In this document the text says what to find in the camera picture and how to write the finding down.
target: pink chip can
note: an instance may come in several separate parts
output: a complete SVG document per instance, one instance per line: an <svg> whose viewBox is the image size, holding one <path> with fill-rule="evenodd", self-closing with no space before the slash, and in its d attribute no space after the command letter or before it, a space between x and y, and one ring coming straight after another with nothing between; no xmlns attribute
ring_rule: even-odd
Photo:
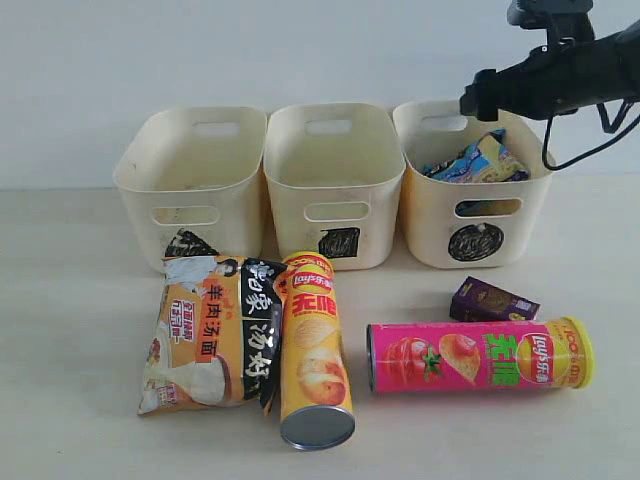
<svg viewBox="0 0 640 480"><path fill-rule="evenodd" d="M369 325L374 392L582 388L595 361L581 322Z"/></svg>

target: black round sticker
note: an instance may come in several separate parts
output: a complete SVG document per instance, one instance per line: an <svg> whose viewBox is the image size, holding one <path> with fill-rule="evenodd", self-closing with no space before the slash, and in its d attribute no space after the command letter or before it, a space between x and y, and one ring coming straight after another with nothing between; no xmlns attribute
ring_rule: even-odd
<svg viewBox="0 0 640 480"><path fill-rule="evenodd" d="M504 233L495 225L467 225L449 240L449 255L459 262L477 262L490 257L502 246Z"/></svg>

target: yellow chip can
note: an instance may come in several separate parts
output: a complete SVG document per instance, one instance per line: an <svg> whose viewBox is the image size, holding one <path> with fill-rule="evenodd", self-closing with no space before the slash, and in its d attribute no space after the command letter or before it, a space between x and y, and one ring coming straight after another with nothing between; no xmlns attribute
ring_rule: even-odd
<svg viewBox="0 0 640 480"><path fill-rule="evenodd" d="M334 272L324 256L287 257L288 302L282 334L282 438L300 450L346 441L355 430L342 355Z"/></svg>

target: white wall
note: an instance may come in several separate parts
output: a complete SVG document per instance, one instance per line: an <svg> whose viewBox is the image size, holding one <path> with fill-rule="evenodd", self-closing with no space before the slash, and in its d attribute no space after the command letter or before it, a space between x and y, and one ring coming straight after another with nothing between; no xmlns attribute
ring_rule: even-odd
<svg viewBox="0 0 640 480"><path fill-rule="evenodd" d="M508 4L0 0L0 188L109 186L144 119L173 106L458 97L543 43L507 25ZM592 16L601 35L638 17L637 0L599 0ZM595 111L562 119L556 157L598 132ZM572 172L640 171L639 149L637 133Z"/></svg>

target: potato chip can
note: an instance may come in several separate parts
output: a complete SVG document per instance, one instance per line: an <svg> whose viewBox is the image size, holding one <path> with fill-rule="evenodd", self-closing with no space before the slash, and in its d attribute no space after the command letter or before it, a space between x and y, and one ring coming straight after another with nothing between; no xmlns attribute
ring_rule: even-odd
<svg viewBox="0 0 640 480"><path fill-rule="evenodd" d="M300 450L330 448L355 430L333 267L312 252L283 262L289 265L289 301L282 334L280 433Z"/></svg>
<svg viewBox="0 0 640 480"><path fill-rule="evenodd" d="M584 325L478 322L369 325L375 392L586 387L595 358Z"/></svg>

